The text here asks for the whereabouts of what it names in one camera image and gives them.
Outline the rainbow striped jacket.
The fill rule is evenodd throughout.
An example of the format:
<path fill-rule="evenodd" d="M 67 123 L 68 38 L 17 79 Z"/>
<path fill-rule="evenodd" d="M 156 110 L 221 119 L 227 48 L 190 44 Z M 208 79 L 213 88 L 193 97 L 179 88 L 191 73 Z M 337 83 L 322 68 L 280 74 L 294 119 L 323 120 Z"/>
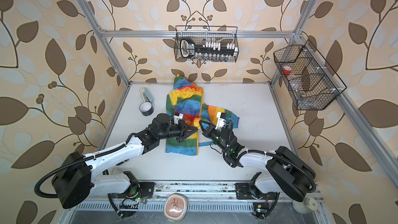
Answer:
<path fill-rule="evenodd" d="M 166 97 L 166 113 L 171 117 L 182 117 L 186 124 L 194 127 L 200 126 L 200 120 L 216 124 L 217 114 L 225 113 L 228 119 L 232 119 L 233 128 L 238 127 L 238 116 L 227 109 L 205 104 L 203 97 L 201 87 L 178 74 L 174 79 L 173 91 Z M 209 145 L 210 142 L 200 142 L 199 134 L 195 133 L 180 143 L 175 138 L 167 139 L 165 152 L 197 156 L 200 147 Z"/>

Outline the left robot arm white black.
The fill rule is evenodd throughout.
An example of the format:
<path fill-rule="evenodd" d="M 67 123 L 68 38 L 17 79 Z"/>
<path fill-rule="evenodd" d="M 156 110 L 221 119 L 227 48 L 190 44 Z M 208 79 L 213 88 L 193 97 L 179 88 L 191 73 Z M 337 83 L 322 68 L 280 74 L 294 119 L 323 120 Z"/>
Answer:
<path fill-rule="evenodd" d="M 36 183 L 34 192 L 41 198 L 59 199 L 64 209 L 75 207 L 94 196 L 126 194 L 138 183 L 134 175 L 129 171 L 106 175 L 105 171 L 155 149 L 161 140 L 182 142 L 198 130 L 182 119 L 158 114 L 147 128 L 131 133 L 125 142 L 85 155 L 71 153 L 61 167 Z"/>

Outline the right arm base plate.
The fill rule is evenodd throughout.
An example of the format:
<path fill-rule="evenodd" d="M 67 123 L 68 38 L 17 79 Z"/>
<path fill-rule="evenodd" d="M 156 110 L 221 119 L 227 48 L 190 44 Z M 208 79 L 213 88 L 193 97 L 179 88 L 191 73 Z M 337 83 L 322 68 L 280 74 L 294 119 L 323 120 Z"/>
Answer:
<path fill-rule="evenodd" d="M 275 200 L 277 197 L 276 192 L 262 193 L 251 183 L 236 183 L 235 192 L 238 200 Z"/>

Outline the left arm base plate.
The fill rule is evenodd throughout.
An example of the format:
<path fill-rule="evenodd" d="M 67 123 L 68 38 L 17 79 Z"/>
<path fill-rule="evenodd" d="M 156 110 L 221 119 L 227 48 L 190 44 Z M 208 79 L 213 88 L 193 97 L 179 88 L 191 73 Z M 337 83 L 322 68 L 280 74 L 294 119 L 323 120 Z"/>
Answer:
<path fill-rule="evenodd" d="M 127 190 L 121 194 L 112 194 L 117 199 L 138 199 L 151 197 L 154 193 L 155 182 L 138 182 L 130 185 Z"/>

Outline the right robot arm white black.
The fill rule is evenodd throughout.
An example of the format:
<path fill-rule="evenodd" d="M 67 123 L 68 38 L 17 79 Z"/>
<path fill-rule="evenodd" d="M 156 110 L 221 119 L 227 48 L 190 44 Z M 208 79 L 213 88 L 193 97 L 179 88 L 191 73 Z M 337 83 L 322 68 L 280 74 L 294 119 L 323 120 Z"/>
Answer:
<path fill-rule="evenodd" d="M 275 151 L 246 149 L 237 141 L 227 120 L 222 127 L 201 120 L 203 135 L 221 149 L 223 160 L 231 168 L 251 167 L 268 171 L 256 173 L 241 192 L 254 199 L 263 199 L 268 193 L 285 193 L 297 202 L 303 202 L 308 193 L 316 191 L 316 173 L 289 148 Z"/>

